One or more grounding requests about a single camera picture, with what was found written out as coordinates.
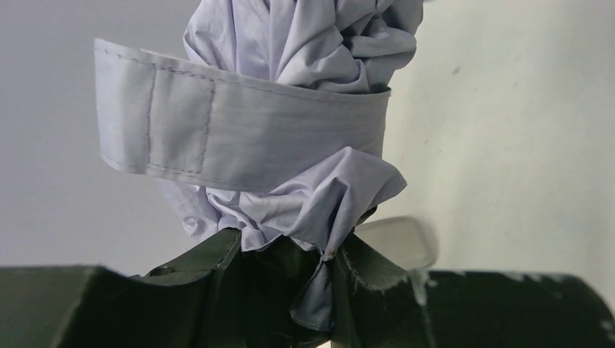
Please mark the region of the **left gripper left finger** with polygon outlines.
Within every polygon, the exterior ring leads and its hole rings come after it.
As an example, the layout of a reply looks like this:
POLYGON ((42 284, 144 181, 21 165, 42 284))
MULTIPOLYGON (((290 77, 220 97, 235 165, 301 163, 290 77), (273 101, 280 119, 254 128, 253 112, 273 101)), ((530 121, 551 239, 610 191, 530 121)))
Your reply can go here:
POLYGON ((243 252, 227 228, 143 276, 100 265, 1 268, 3 347, 289 346, 308 255, 281 237, 243 252))

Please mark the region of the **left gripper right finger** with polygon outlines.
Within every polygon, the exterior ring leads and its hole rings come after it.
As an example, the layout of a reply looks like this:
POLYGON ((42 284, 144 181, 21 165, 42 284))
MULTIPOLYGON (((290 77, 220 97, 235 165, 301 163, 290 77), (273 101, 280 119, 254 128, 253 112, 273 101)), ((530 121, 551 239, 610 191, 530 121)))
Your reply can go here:
POLYGON ((357 236, 334 266, 334 347, 612 347, 614 316, 581 278, 405 270, 357 236))

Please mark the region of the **lavender folding umbrella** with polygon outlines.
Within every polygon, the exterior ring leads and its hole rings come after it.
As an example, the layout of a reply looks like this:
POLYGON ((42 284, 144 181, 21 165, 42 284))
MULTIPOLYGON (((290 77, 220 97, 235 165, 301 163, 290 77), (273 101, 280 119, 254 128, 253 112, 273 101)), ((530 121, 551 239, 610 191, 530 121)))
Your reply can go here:
POLYGON ((202 1, 188 59, 98 39, 102 159, 155 177, 195 241, 235 228, 245 252, 282 237, 315 252, 289 314, 327 331, 329 260, 406 185, 381 156, 423 16, 422 1, 202 1))

